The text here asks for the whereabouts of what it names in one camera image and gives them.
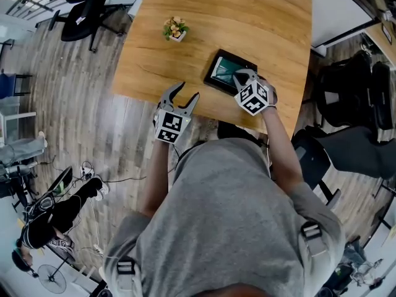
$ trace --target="white pot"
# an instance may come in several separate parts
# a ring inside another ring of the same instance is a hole
[[[180,35],[178,38],[175,37],[169,37],[171,40],[174,40],[176,42],[181,42],[181,40],[184,38],[184,36],[187,34],[187,31],[184,31],[182,35]]]

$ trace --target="gray t-shirt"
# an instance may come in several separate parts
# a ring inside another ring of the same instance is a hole
[[[337,217],[306,183],[288,197],[270,178],[260,148],[245,139],[188,152],[150,220],[132,212],[108,246],[129,241],[144,296],[193,296],[236,283],[281,297],[303,295],[298,235],[307,218],[339,244]]]

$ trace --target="railing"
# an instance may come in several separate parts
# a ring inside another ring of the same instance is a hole
[[[16,0],[6,14],[24,20],[32,20],[44,12],[54,10],[67,2],[65,0]]]

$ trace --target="black and white marker cube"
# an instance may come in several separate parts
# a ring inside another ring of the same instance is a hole
[[[191,118],[164,109],[158,109],[154,121],[155,138],[175,144],[180,138],[180,135],[187,128]]]
[[[244,87],[237,95],[235,100],[242,109],[246,110],[252,116],[269,106],[269,89],[267,86],[260,84],[256,80]]]

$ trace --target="small succulent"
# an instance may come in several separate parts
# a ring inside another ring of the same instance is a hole
[[[172,17],[165,21],[163,26],[163,34],[165,38],[169,41],[169,37],[180,37],[183,32],[187,32],[189,27],[180,17]]]

